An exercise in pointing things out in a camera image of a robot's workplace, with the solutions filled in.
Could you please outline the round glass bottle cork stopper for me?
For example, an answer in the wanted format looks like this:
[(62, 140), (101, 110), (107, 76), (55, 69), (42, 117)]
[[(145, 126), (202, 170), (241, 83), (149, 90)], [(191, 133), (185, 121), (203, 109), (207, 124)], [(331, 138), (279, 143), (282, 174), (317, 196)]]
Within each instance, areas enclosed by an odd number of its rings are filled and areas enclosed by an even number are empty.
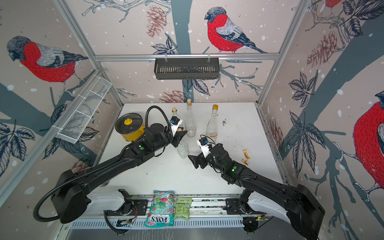
[(193, 115), (192, 100), (187, 99), (187, 115), (185, 127), (187, 130), (187, 136), (193, 138), (196, 135), (197, 126)]

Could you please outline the square glass bottle cork stopper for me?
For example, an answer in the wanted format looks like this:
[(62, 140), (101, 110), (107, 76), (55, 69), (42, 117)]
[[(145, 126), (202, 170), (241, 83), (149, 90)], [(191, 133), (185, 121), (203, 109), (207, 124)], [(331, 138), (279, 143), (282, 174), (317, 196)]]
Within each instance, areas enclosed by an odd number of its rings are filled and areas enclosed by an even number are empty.
[[(179, 128), (178, 131), (185, 131), (183, 128)], [(183, 137), (182, 141), (180, 142), (179, 146), (177, 147), (178, 154), (182, 159), (185, 159), (189, 155), (189, 147), (188, 143), (185, 140), (185, 136)]]

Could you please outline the square glass bottle with cork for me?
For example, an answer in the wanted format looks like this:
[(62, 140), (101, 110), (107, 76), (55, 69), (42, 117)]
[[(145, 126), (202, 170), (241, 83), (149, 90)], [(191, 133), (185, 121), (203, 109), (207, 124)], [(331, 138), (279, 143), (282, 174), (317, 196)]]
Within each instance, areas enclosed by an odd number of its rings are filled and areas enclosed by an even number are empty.
[(173, 107), (172, 108), (172, 113), (173, 113), (173, 116), (174, 117), (177, 117), (179, 120), (181, 120), (182, 118), (180, 117), (180, 115), (178, 114), (178, 110), (176, 107)]

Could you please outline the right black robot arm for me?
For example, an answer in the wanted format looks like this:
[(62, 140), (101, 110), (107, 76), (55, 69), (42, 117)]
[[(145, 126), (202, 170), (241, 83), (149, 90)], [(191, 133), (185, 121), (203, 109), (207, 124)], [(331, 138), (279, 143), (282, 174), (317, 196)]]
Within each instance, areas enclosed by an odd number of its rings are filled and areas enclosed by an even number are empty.
[(226, 200), (228, 214), (269, 214), (291, 224), (307, 240), (318, 238), (325, 210), (307, 187), (284, 185), (255, 173), (233, 161), (222, 144), (211, 147), (207, 155), (188, 158), (196, 169), (210, 166), (229, 185), (244, 189), (238, 199)]

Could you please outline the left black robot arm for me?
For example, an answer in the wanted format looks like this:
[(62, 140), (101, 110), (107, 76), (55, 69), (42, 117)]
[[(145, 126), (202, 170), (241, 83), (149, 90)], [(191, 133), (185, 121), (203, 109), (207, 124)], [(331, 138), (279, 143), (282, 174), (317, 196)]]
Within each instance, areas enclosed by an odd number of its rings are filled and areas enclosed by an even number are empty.
[[(177, 116), (166, 118), (167, 126), (145, 122), (144, 133), (130, 144), (126, 145), (115, 157), (93, 168), (78, 173), (71, 170), (60, 175), (55, 188), (45, 194), (36, 204), (33, 217), (38, 222), (51, 222), (60, 220), (61, 223), (70, 223), (82, 214), (91, 205), (88, 195), (102, 183), (116, 177), (124, 171), (138, 167), (148, 160), (159, 157), (158, 151), (164, 151), (168, 145), (178, 147), (180, 141), (187, 133), (181, 124), (183, 120)], [(57, 215), (42, 217), (39, 213), (41, 206), (51, 199)]]

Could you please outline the tall glass bottle gold cap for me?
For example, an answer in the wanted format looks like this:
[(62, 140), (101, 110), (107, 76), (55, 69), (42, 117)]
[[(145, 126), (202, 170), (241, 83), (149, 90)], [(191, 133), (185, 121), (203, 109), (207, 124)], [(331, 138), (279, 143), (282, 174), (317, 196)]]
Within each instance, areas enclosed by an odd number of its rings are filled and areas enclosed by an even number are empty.
[(214, 142), (216, 141), (218, 136), (218, 120), (217, 120), (218, 109), (219, 109), (218, 105), (213, 105), (211, 118), (208, 122), (207, 129), (206, 129), (206, 136), (211, 138)]

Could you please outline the yellow pot with glass lid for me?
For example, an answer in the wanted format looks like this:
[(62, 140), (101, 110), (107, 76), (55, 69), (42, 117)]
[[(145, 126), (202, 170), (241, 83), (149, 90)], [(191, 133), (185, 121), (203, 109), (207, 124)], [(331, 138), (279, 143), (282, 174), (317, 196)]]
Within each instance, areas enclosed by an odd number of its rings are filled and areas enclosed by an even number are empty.
[(137, 113), (121, 116), (115, 123), (115, 130), (127, 141), (136, 141), (144, 132), (143, 118)]

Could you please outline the green snack packet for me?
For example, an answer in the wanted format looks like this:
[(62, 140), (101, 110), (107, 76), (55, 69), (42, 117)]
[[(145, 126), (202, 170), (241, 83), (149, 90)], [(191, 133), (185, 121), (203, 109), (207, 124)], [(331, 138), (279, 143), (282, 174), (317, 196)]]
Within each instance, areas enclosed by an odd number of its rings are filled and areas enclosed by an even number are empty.
[(175, 219), (184, 219), (188, 221), (190, 218), (190, 207), (193, 199), (188, 197), (177, 197), (175, 200)]

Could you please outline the Fox's candy bag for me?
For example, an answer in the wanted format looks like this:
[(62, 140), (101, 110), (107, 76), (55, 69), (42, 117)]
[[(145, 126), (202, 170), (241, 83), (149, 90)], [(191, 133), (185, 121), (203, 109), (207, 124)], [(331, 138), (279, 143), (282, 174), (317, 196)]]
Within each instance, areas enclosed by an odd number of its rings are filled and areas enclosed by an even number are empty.
[(145, 226), (148, 228), (172, 227), (174, 225), (174, 214), (174, 192), (154, 191)]

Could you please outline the aluminium front rail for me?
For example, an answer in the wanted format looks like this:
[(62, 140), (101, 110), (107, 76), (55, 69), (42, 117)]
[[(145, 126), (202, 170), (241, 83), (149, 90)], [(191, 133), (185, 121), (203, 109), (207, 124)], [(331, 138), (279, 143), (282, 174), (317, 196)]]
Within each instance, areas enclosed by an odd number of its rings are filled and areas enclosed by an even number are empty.
[[(282, 206), (267, 199), (265, 196), (256, 192), (249, 198), (248, 206), (252, 209), (251, 213), (246, 214), (240, 208), (240, 195), (175, 195), (175, 198), (191, 198), (189, 215), (192, 218), (229, 218), (237, 217), (256, 217), (261, 220), (267, 217), (277, 217), (286, 222), (290, 222), (288, 212)], [(86, 212), (79, 217), (82, 219), (102, 219), (104, 210), (116, 211), (124, 202), (124, 197), (118, 192), (114, 193), (95, 193), (90, 195), (92, 200)]]

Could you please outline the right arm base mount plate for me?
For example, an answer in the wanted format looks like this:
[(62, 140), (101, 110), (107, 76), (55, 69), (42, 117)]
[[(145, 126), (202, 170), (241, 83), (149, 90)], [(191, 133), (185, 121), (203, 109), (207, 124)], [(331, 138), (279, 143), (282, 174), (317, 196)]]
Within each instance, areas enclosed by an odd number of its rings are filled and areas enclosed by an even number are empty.
[(261, 215), (265, 213), (254, 211), (248, 204), (249, 197), (253, 191), (245, 189), (239, 198), (237, 199), (226, 199), (226, 205), (223, 208), (228, 215)]

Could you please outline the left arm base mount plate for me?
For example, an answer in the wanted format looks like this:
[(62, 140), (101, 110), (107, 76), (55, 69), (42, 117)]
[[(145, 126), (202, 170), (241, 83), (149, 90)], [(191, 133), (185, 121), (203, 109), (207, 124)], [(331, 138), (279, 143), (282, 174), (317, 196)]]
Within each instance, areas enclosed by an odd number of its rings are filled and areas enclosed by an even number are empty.
[(145, 216), (149, 201), (146, 199), (133, 199), (132, 196), (123, 189), (118, 190), (122, 194), (124, 202), (117, 209), (120, 216)]

